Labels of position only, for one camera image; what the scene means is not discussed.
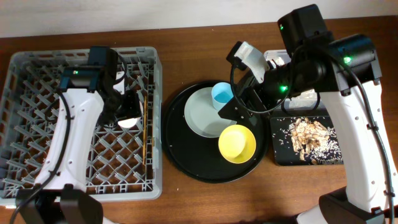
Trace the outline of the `pink cup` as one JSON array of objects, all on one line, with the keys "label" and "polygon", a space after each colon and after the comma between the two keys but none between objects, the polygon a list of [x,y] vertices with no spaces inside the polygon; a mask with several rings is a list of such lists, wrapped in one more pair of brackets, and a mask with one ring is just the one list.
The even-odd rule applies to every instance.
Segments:
[{"label": "pink cup", "polygon": [[138,101],[136,104],[130,105],[129,108],[125,108],[118,118],[118,125],[122,128],[132,128],[142,118],[144,107],[142,102]]}]

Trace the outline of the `blue cup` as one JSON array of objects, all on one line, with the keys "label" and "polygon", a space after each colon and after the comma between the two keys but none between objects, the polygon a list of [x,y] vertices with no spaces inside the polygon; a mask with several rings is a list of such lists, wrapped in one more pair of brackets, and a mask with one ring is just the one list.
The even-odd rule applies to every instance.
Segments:
[{"label": "blue cup", "polygon": [[226,82],[217,83],[211,90],[213,107],[216,110],[222,109],[232,98],[231,85]]}]

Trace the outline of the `wooden chopstick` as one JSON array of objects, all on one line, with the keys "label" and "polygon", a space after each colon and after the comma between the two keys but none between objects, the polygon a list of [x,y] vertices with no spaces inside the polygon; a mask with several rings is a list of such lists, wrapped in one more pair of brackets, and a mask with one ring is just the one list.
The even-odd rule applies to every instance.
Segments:
[{"label": "wooden chopstick", "polygon": [[147,152],[147,96],[144,97],[142,165],[146,165]]}]

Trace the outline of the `yellow bowl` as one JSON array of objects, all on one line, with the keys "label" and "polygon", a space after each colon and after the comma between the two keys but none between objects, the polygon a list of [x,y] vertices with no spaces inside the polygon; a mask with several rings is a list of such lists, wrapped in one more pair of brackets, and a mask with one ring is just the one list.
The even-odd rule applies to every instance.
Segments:
[{"label": "yellow bowl", "polygon": [[249,128],[234,124],[221,133],[218,149],[228,162],[243,164],[253,157],[256,151],[256,138]]}]

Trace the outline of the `pale grey plate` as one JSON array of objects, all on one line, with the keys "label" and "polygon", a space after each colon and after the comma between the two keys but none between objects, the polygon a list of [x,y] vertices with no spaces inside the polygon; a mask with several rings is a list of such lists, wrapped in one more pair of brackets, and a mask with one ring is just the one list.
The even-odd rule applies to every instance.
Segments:
[{"label": "pale grey plate", "polygon": [[224,129],[237,122],[219,116],[218,110],[213,107],[211,89],[199,89],[188,97],[184,118],[194,133],[205,138],[218,138]]}]

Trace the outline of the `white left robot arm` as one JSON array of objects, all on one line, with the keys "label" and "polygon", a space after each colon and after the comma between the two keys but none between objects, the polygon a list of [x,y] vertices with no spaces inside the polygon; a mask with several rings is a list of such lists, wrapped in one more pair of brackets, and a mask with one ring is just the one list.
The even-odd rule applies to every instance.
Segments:
[{"label": "white left robot arm", "polygon": [[[152,47],[92,47],[83,57],[53,56],[61,76],[55,92],[58,116],[51,144],[31,189],[16,196],[15,215],[26,223],[102,223],[102,201],[157,198],[162,191],[162,65]],[[134,118],[116,133],[128,157],[126,175],[115,172],[115,194],[89,195],[86,171],[93,135],[120,119]]]}]

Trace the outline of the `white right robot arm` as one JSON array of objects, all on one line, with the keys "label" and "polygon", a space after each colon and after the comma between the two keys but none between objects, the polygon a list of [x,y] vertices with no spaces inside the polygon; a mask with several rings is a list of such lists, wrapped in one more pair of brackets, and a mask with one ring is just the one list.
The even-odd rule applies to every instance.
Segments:
[{"label": "white right robot arm", "polygon": [[397,169],[381,105],[381,69],[371,39],[336,40],[316,4],[277,22],[290,62],[272,68],[247,42],[228,55],[233,69],[249,69],[260,94],[237,97],[249,114],[267,114],[288,98],[314,90],[332,120],[346,186],[322,195],[295,223],[393,223],[397,217]]}]

